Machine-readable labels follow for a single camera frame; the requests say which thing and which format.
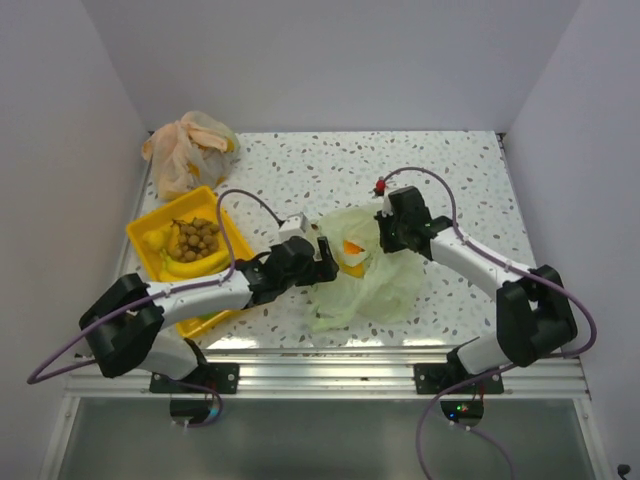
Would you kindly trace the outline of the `bunch of longan fruit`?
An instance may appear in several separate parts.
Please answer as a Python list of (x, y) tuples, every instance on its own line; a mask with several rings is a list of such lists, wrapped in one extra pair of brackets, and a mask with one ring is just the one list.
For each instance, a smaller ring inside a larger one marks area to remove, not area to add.
[(213, 221), (200, 217), (191, 221), (174, 219), (172, 228), (176, 233), (175, 245), (169, 250), (173, 260), (182, 263), (203, 260), (220, 249), (217, 237), (220, 229)]

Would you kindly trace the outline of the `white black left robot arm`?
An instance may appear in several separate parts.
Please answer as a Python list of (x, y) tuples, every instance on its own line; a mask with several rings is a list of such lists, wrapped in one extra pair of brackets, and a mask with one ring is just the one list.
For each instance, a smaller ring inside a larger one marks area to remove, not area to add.
[(188, 340), (161, 339), (162, 330), (207, 313), (271, 303), (292, 287), (332, 282), (338, 270), (326, 238), (313, 245), (294, 236), (213, 275), (165, 283), (124, 275), (86, 311), (79, 326), (104, 377), (143, 369), (166, 375), (193, 393), (207, 383), (204, 357)]

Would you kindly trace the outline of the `green knotted plastic bag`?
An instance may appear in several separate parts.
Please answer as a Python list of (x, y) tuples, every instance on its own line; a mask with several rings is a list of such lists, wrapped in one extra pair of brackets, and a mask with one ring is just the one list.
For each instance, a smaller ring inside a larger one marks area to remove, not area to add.
[[(375, 205), (334, 210), (317, 221), (339, 265), (333, 282), (317, 284), (309, 292), (309, 327), (323, 332), (348, 326), (356, 317), (394, 323), (410, 314), (423, 285), (423, 259), (408, 251), (385, 254), (379, 244)], [(340, 269), (343, 241), (368, 252), (365, 275), (351, 277)]]

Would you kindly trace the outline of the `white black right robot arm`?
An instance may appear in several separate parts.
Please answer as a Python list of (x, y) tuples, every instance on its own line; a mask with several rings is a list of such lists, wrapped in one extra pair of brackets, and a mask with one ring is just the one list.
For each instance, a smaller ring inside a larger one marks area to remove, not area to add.
[(385, 194), (375, 219), (386, 254), (419, 254), (462, 275), (495, 303), (495, 332), (450, 351), (446, 362), (427, 376), (436, 390), (468, 392), (481, 374), (511, 364), (527, 367), (577, 336), (555, 269), (532, 269), (474, 246), (452, 219), (431, 215), (417, 188)]

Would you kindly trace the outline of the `orange yellow mango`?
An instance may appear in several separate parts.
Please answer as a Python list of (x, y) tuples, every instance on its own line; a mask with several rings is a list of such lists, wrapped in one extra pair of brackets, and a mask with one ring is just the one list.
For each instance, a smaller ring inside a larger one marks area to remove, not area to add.
[(368, 259), (368, 252), (359, 245), (343, 241), (343, 253), (340, 261), (340, 269), (345, 274), (362, 278), (365, 275), (365, 262)]

